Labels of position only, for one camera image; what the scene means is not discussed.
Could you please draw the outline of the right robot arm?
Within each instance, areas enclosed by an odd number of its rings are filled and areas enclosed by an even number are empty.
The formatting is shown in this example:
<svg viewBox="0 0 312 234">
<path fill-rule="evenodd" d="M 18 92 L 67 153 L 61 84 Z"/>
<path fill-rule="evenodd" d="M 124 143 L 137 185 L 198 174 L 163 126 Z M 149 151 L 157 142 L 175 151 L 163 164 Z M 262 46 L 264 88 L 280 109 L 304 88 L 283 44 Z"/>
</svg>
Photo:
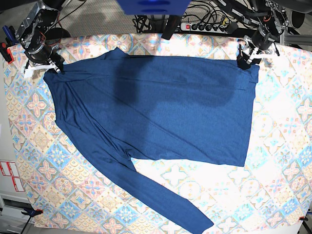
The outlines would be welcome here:
<svg viewBox="0 0 312 234">
<path fill-rule="evenodd" d="M 16 40 L 24 49 L 26 57 L 35 65 L 51 65 L 56 73 L 63 71 L 64 58 L 57 53 L 60 36 L 47 36 L 47 33 L 57 24 L 63 0 L 38 0 L 27 17 L 17 29 Z"/>
</svg>

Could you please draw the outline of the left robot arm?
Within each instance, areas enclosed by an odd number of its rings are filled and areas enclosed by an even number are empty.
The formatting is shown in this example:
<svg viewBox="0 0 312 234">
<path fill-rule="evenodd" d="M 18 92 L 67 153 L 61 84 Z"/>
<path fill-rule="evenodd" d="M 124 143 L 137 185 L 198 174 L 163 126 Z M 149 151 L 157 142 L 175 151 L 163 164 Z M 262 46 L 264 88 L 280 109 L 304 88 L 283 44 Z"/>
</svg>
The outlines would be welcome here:
<svg viewBox="0 0 312 234">
<path fill-rule="evenodd" d="M 259 27 L 251 37 L 244 36 L 242 39 L 244 45 L 239 45 L 236 61 L 238 67 L 243 70 L 259 64 L 263 58 L 279 56 L 275 43 L 287 29 L 289 20 L 286 10 L 276 2 L 266 0 L 265 6 L 270 11 L 259 18 Z"/>
</svg>

